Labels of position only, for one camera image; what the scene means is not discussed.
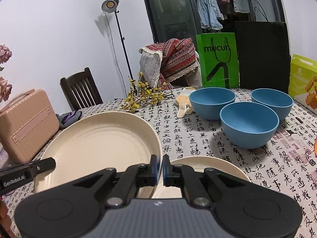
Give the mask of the cream plate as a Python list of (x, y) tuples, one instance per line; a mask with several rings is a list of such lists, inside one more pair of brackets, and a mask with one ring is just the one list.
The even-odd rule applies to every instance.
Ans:
[[(247, 182), (251, 182), (249, 177), (236, 165), (222, 160), (217, 157), (208, 156), (189, 156), (184, 158), (179, 158), (170, 161), (171, 165), (182, 164), (190, 166), (195, 172), (204, 175), (204, 173), (210, 174), (213, 178), (216, 174), (221, 176), (230, 177), (232, 176), (238, 179), (242, 179)], [(163, 183), (163, 175), (159, 179), (157, 188), (152, 196), (152, 199), (180, 199), (182, 198), (182, 190), (176, 186), (166, 187)]]
[(52, 157), (56, 168), (35, 179), (36, 193), (105, 168), (125, 171), (130, 165), (148, 164), (163, 152), (154, 128), (141, 117), (126, 112), (103, 112), (72, 124), (47, 147), (42, 158)]

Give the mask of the glittery pink vase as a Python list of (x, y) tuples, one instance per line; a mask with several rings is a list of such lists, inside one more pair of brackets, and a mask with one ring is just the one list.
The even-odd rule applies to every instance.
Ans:
[(4, 168), (7, 166), (9, 160), (9, 155), (7, 151), (4, 149), (3, 145), (0, 143), (0, 168)]

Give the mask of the pink small suitcase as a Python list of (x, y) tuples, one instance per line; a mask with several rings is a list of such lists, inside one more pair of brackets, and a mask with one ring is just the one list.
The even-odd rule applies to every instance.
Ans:
[(31, 161), (59, 127), (42, 89), (25, 91), (1, 109), (1, 143), (15, 163)]

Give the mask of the yellow dotted work glove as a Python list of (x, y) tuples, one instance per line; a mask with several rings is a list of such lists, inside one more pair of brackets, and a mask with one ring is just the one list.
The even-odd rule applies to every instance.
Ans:
[(185, 115), (190, 115), (193, 112), (189, 96), (179, 95), (176, 97), (175, 103), (178, 106), (178, 118), (183, 118)]

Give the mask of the blue bowl left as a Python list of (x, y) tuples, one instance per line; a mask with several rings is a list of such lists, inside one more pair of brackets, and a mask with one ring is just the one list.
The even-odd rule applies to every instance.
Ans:
[(193, 111), (205, 120), (219, 120), (221, 109), (235, 102), (236, 95), (226, 88), (201, 88), (189, 95)]

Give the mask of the blue bowl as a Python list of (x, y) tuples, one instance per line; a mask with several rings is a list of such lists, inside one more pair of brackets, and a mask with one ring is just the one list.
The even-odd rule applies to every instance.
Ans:
[(226, 88), (201, 88), (189, 95), (193, 111), (205, 120), (219, 120), (221, 109), (235, 102), (236, 95)]
[(274, 110), (280, 121), (288, 116), (293, 106), (293, 99), (288, 94), (278, 90), (255, 89), (250, 95), (252, 102), (264, 104)]
[(274, 110), (255, 102), (226, 105), (220, 111), (220, 120), (226, 137), (245, 149), (267, 144), (279, 125), (279, 117)]

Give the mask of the grey purple cloth pouch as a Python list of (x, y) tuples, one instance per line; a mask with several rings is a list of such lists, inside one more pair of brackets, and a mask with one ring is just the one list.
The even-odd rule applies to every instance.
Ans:
[(59, 121), (60, 130), (64, 130), (81, 119), (82, 111), (75, 110), (62, 115), (56, 114), (56, 117)]

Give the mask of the yellow flower branches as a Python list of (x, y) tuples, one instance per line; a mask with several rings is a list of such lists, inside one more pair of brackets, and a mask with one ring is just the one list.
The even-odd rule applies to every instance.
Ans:
[(167, 83), (162, 74), (159, 74), (158, 84), (152, 87), (148, 82), (141, 79), (129, 79), (130, 91), (122, 100), (121, 109), (128, 113), (138, 112), (139, 109), (151, 105), (159, 105), (169, 95), (167, 90), (172, 90), (172, 84)]

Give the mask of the blue bowl front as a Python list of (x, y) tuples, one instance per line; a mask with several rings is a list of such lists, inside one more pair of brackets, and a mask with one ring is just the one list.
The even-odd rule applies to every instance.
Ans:
[(245, 149), (267, 144), (279, 125), (279, 117), (274, 110), (255, 102), (226, 105), (220, 111), (220, 120), (226, 137)]

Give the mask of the dark wooden chair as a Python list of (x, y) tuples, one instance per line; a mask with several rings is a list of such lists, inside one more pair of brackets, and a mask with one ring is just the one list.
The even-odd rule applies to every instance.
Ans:
[(67, 78), (63, 77), (60, 86), (73, 111), (103, 104), (89, 67)]

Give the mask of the red patterned blanket on chair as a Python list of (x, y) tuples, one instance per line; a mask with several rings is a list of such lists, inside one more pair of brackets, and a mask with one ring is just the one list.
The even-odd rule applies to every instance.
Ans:
[(191, 38), (172, 38), (163, 43), (147, 45), (139, 49), (139, 80), (157, 88), (164, 82), (170, 86), (179, 78), (185, 78), (186, 86), (202, 86), (199, 54)]

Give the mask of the blue bowl right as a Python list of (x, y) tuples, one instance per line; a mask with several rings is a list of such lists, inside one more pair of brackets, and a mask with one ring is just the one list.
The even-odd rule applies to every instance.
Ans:
[(252, 102), (264, 104), (274, 110), (280, 121), (288, 116), (293, 106), (293, 99), (288, 94), (278, 90), (255, 89), (250, 95)]

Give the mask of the green paper shopping bag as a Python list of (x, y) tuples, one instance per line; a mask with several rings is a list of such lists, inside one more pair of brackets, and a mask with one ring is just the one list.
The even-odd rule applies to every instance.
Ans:
[(234, 33), (196, 35), (202, 86), (239, 87), (239, 63)]

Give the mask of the orange plastic scoop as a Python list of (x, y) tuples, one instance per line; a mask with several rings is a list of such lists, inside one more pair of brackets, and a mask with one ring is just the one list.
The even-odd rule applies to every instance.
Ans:
[(317, 138), (314, 141), (314, 154), (317, 157)]

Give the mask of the black paper bag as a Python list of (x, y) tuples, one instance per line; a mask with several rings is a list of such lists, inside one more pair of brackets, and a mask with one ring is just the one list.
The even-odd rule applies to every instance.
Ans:
[(284, 22), (235, 22), (240, 87), (288, 92), (291, 56)]

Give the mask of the green snack box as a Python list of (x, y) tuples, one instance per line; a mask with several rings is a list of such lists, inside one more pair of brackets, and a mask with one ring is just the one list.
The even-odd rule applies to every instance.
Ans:
[(288, 94), (297, 102), (316, 114), (317, 109), (316, 61), (293, 54), (290, 67)]

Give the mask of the dark sliding glass door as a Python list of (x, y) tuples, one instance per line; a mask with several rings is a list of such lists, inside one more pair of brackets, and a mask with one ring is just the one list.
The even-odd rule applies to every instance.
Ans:
[[(145, 0), (154, 42), (171, 38), (191, 38), (200, 33), (214, 32), (203, 29), (198, 14), (197, 0)], [(248, 0), (249, 13), (234, 12), (233, 1), (217, 0), (224, 20), (219, 20), (223, 32), (232, 32), (234, 23), (241, 21), (284, 22), (282, 0)]]

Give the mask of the hanging blue shirt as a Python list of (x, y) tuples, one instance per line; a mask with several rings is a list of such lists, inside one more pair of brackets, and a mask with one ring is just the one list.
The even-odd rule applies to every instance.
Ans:
[(219, 31), (223, 28), (219, 20), (224, 20), (217, 0), (197, 0), (198, 14), (203, 29)]

